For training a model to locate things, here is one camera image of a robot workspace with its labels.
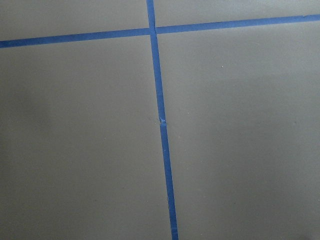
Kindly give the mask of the brown paper table cover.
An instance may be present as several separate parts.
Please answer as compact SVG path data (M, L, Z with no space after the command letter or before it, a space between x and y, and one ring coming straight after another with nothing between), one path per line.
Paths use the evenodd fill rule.
M317 240L317 0L3 0L3 240Z

